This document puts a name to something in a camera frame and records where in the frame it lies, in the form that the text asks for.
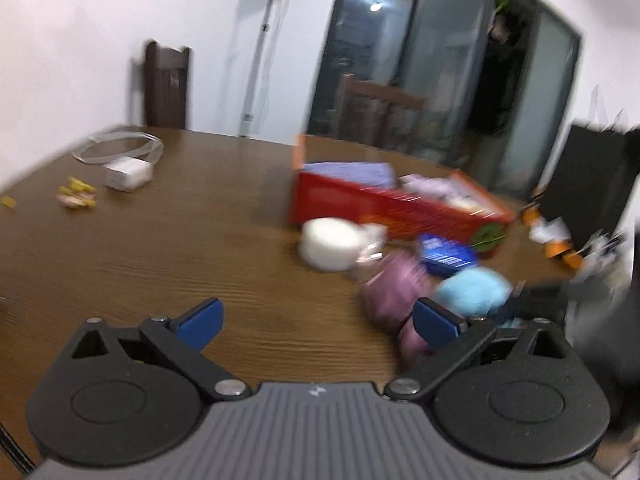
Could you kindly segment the black paper bag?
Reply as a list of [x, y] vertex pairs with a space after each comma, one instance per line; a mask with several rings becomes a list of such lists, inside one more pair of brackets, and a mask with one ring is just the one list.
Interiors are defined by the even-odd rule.
[[638, 174], [637, 128], [622, 133], [571, 126], [539, 212], [544, 220], [562, 220], [578, 250], [593, 234], [615, 232]]

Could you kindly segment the blue fluffy plush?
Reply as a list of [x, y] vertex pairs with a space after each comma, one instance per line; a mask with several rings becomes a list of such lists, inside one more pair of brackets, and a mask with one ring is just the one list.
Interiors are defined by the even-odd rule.
[[481, 316], [500, 308], [511, 296], [511, 284], [498, 272], [476, 266], [446, 278], [434, 292], [434, 300], [460, 315]]

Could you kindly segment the purple knitted cloth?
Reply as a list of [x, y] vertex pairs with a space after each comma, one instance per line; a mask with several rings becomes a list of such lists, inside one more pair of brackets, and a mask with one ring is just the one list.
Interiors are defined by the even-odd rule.
[[369, 188], [394, 188], [397, 183], [394, 170], [387, 162], [308, 162], [303, 170]]

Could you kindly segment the sliding glass door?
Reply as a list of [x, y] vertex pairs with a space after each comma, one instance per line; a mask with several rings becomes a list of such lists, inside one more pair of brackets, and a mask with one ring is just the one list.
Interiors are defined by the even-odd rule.
[[540, 0], [335, 0], [308, 130], [345, 74], [427, 99], [413, 155], [525, 198], [544, 172], [582, 40]]

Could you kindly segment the dark wooden chair left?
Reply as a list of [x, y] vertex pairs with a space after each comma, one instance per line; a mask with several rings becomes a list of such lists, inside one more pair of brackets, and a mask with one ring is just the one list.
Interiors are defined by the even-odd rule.
[[155, 40], [146, 44], [142, 68], [145, 125], [186, 128], [191, 52], [188, 47], [163, 47]]

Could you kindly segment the studio light on stand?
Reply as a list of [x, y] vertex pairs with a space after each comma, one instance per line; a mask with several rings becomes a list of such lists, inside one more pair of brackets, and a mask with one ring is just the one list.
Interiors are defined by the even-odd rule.
[[271, 71], [291, 0], [267, 0], [244, 94], [239, 137], [256, 133], [268, 108]]

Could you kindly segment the blue tissue packet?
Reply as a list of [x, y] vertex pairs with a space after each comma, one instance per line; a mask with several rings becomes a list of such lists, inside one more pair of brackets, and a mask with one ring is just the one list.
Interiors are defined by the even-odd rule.
[[416, 253], [427, 273], [439, 278], [450, 278], [478, 265], [477, 255], [469, 246], [428, 233], [416, 238]]

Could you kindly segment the dark wooden chair middle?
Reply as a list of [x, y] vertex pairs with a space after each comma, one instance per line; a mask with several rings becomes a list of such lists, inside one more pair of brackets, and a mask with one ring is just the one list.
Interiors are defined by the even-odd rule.
[[332, 139], [411, 154], [427, 99], [345, 74], [336, 92]]

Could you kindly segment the dark wooden chair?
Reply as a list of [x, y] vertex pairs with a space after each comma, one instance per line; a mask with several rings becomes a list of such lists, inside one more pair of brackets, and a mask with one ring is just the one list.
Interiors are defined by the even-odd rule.
[[411, 154], [427, 99], [345, 74], [336, 92], [332, 139]]
[[186, 128], [191, 52], [188, 47], [163, 47], [155, 40], [146, 44], [142, 68], [145, 125]]

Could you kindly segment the small yellow pink trinkets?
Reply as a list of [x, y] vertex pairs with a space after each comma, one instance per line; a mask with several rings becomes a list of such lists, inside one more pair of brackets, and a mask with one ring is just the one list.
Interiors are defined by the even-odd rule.
[[93, 208], [96, 206], [96, 188], [84, 181], [69, 177], [67, 185], [58, 189], [58, 201], [70, 209]]

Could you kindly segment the red cardboard box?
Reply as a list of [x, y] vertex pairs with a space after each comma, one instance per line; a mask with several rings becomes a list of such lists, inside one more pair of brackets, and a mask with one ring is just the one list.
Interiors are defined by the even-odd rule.
[[[482, 205], [465, 211], [440, 200], [408, 194], [395, 184], [390, 190], [312, 174], [307, 162], [386, 162], [397, 177], [420, 174], [450, 179]], [[323, 136], [299, 134], [292, 148], [294, 170], [290, 219], [294, 226], [335, 217], [386, 226], [392, 240], [414, 240], [427, 233], [471, 246], [481, 256], [495, 255], [516, 214], [464, 172], [413, 156], [382, 151]]]

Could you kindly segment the mauve satin scrunchie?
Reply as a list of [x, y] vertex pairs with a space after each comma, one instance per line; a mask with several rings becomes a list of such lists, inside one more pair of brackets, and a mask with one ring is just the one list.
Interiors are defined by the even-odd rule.
[[405, 366], [416, 364], [428, 353], [427, 342], [414, 328], [412, 312], [430, 289], [425, 266], [404, 250], [385, 256], [360, 288], [364, 315], [379, 330], [395, 337]]

